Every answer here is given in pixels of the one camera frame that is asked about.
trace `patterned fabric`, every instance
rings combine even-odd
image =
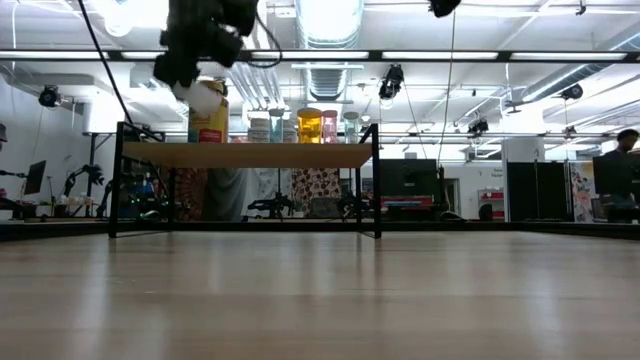
[[[176,170],[176,202],[182,204],[176,207],[176,220],[202,221],[206,186],[207,169]]]
[[[178,221],[240,221],[247,169],[178,169]]]
[[[570,169],[575,222],[593,222],[594,214],[591,199],[598,197],[595,190],[593,163],[570,164]]]
[[[308,216],[311,199],[340,197],[340,169],[295,169],[293,172],[294,199],[302,203]]]

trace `desk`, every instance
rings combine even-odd
[[[372,237],[379,239],[381,231],[381,198],[380,198],[380,144],[378,124],[372,124],[360,139],[359,144],[214,144],[214,143],[166,143],[162,139],[147,137],[157,142],[130,142],[125,143],[124,131],[137,131],[144,133],[125,122],[118,123],[116,133],[115,165],[113,173],[113,188],[119,189],[121,184],[122,160],[131,159],[151,163],[154,166],[163,166],[169,169],[168,193],[168,218],[166,222],[157,224],[145,224],[149,229],[157,227],[158,230],[173,231],[179,225],[182,231],[201,231],[203,224],[179,223],[175,221],[175,187],[177,168],[354,168],[356,170],[356,198],[361,198],[361,174],[360,168],[372,159],[373,167],[373,209],[374,218],[372,226],[362,221],[362,204],[356,205],[355,225],[359,232],[365,229],[372,230]],[[117,237],[119,218],[119,192],[111,195],[111,214],[109,219],[109,236]],[[304,223],[305,231],[326,231],[336,227],[327,227],[325,223],[309,221]],[[296,231],[301,228],[300,223],[295,227],[287,228],[286,223],[266,223],[272,225],[271,231]],[[341,231],[353,231],[353,223],[344,223]],[[222,226],[210,224],[212,230],[219,231]],[[227,231],[246,231],[246,223],[226,224]]]

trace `glass jar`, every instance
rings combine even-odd
[[[322,112],[322,142],[324,144],[338,143],[338,112],[335,110]]]
[[[360,114],[355,111],[349,111],[342,115],[342,119],[344,120],[344,142],[347,144],[359,143]]]
[[[322,111],[314,108],[298,110],[298,132],[301,144],[322,142]]]

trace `ceiling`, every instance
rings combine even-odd
[[[160,49],[157,28],[133,28],[122,37],[109,35],[104,18],[94,11],[100,1],[109,0],[86,0],[86,3],[104,49]],[[293,0],[262,1],[267,3],[268,27],[282,48],[298,48]],[[640,32],[640,2],[636,0],[587,0],[587,11],[582,16],[575,15],[578,3],[579,0],[463,0],[455,19],[453,16],[436,19],[427,12],[425,1],[365,0],[357,48],[446,51],[453,45],[454,49],[462,50],[589,51],[600,49],[601,44],[631,27],[637,27]],[[93,49],[78,9],[75,0],[21,0],[20,4],[4,0],[0,2],[0,48],[14,48],[15,34],[16,49]],[[425,131],[426,139],[438,138],[443,128],[451,133],[465,132],[468,121],[459,120],[487,97],[508,87],[534,84],[565,66],[407,62],[402,64],[406,87],[390,109],[382,109],[377,91],[389,64],[361,65],[362,69],[350,72],[347,90],[339,101],[342,111],[357,111],[370,116],[371,121],[382,120],[383,132],[413,131],[417,124]],[[176,112],[178,106],[168,91],[154,92],[139,86],[148,82],[152,66],[151,63],[111,64],[118,88],[136,121],[149,123],[158,130],[184,131],[185,120]],[[203,64],[202,67],[207,75],[226,73],[217,65]],[[111,97],[110,82],[99,62],[19,61],[15,68],[12,63],[0,63],[0,72],[12,69],[18,82],[34,90],[55,79],[64,95],[80,102]],[[562,99],[547,98],[522,110],[532,114],[541,111],[546,130],[561,131],[566,124],[637,100],[635,94],[640,94],[640,82],[634,77],[639,75],[639,70],[637,65],[612,66],[580,82],[585,91],[580,100],[569,100],[565,104]],[[292,69],[292,63],[278,65],[276,74],[293,112],[314,101],[307,96],[302,71]],[[92,81],[77,83],[86,77]],[[243,100],[233,87],[229,100],[232,114],[242,114]],[[496,110],[482,116],[489,121],[490,131],[495,132],[502,130],[502,119],[509,115]],[[624,116],[595,122],[581,131],[605,132],[625,125],[633,127],[636,123],[640,126],[640,115],[630,111]],[[522,132],[526,132],[526,128],[523,126]],[[585,143],[601,141],[593,138]]]

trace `black metal frame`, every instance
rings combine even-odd
[[[120,227],[120,218],[118,213],[120,203],[120,189],[121,185],[121,173],[122,173],[122,161],[127,159],[123,154],[124,148],[124,132],[125,128],[137,131],[138,133],[144,133],[150,138],[164,142],[164,138],[158,138],[154,134],[148,133],[143,129],[139,129],[126,122],[119,122],[116,132],[116,148],[115,148],[115,161],[113,166],[113,192],[111,193],[111,211],[109,216],[108,233],[110,238],[117,238],[118,232],[122,231]],[[380,137],[379,137],[378,124],[372,124],[360,139],[360,144],[371,145],[371,155],[373,162],[373,223],[364,223],[362,221],[362,203],[356,201],[355,204],[355,223],[344,222],[274,222],[274,223],[209,223],[209,222],[178,222],[175,221],[175,187],[176,187],[176,169],[169,169],[169,184],[168,184],[168,201],[169,206],[167,209],[167,222],[159,223],[138,223],[135,230],[140,231],[313,231],[313,232],[351,232],[355,231],[362,233],[366,236],[374,239],[380,239],[382,237],[382,208],[381,208],[381,194],[380,194]],[[360,168],[356,169],[356,199],[362,199],[362,184]],[[131,231],[131,225],[126,224],[126,231]]]
[[[55,53],[74,53],[76,56],[65,58],[56,56]],[[349,49],[332,50],[333,57],[326,54],[320,56],[317,50],[309,49],[283,49],[283,58],[287,62],[350,62],[350,63],[536,63],[536,64],[638,64],[640,63],[640,51],[619,51],[620,58],[601,58],[594,55],[611,54],[612,51],[557,51],[557,50],[464,50],[456,49],[404,49],[404,50],[381,50],[381,49]],[[293,52],[295,57],[289,57],[288,53]],[[496,56],[486,56],[487,52],[496,53]],[[95,62],[101,61],[96,56],[95,50],[77,49],[0,49],[0,61],[53,61],[53,62]],[[158,55],[158,50],[104,50],[110,62],[149,62]],[[407,57],[407,53],[416,56]],[[514,57],[514,54],[536,55],[544,54],[545,57]],[[575,54],[574,57],[554,57],[554,54]],[[279,57],[277,50],[242,50],[238,56],[238,61],[272,61]],[[211,61],[210,58],[201,58],[200,61]]]

